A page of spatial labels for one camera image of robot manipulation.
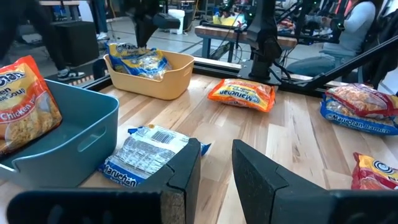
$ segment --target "tan plastic basket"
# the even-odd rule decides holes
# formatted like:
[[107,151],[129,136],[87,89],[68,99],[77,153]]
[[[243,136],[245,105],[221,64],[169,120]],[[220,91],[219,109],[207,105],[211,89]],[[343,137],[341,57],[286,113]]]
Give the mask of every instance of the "tan plastic basket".
[[173,70],[165,72],[161,81],[115,72],[109,60],[109,55],[105,55],[104,59],[113,85],[120,90],[162,100],[173,100],[179,97],[189,86],[193,70],[193,57],[175,52],[162,52]]

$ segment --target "blue noodle package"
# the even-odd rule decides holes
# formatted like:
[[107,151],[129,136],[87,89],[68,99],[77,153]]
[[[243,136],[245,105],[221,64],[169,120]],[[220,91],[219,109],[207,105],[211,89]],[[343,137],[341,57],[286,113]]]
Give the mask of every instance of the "blue noodle package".
[[324,118],[332,123],[347,128],[386,136],[398,134],[397,117],[383,119],[359,117],[347,107],[329,97],[323,97],[320,112]]
[[[165,165],[187,145],[189,137],[160,126],[129,129],[123,147],[109,156],[99,171],[125,187],[135,187]],[[204,156],[210,144],[201,143]]]
[[153,80],[163,79],[172,67],[159,49],[139,48],[129,43],[108,43],[109,59],[117,72]]

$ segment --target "maruchan ramen package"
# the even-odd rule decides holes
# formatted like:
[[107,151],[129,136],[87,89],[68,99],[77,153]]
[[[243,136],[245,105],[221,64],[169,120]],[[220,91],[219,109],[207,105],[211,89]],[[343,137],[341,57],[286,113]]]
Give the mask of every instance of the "maruchan ramen package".
[[383,119],[359,117],[349,108],[330,97],[324,96],[320,112],[327,120],[347,128],[378,135],[398,134],[397,117],[386,117]]
[[[109,156],[99,171],[125,187],[135,187],[164,166],[188,144],[189,137],[160,126],[129,129],[123,147]],[[204,156],[210,144],[201,143]]]
[[58,126],[57,104],[31,56],[0,68],[0,155]]
[[353,171],[351,189],[397,190],[397,169],[374,158],[355,152],[356,167]]
[[224,79],[212,89],[207,98],[229,105],[269,112],[275,103],[273,87],[240,79]]
[[158,49],[139,48],[128,43],[110,43],[108,53],[113,69],[117,72],[161,80],[164,73],[172,69]]
[[381,93],[363,84],[330,88],[326,95],[339,101],[358,116],[381,119],[398,115],[398,97]]

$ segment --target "sneaker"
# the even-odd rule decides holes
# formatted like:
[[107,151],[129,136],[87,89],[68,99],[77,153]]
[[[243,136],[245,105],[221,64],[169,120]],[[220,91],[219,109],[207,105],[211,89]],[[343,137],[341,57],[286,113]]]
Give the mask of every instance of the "sneaker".
[[84,72],[69,70],[68,73],[66,73],[65,75],[58,74],[58,80],[67,81],[67,80],[81,79],[85,75],[86,74]]
[[101,32],[98,36],[97,36],[97,40],[108,40],[109,37],[107,35],[107,33]]

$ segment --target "metal rod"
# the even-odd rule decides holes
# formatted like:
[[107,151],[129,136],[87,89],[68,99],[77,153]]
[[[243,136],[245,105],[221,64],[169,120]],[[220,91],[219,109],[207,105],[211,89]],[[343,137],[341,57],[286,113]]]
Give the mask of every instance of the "metal rod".
[[325,85],[326,83],[335,80],[336,78],[348,74],[355,68],[358,68],[365,63],[376,57],[380,57],[383,53],[397,49],[398,48],[398,35],[385,41],[384,43],[378,45],[377,47],[362,53],[361,55],[351,59],[350,61],[342,64],[341,66],[326,72],[326,74],[321,74],[320,76],[314,77],[313,79],[302,82],[304,87],[308,89],[314,89]]

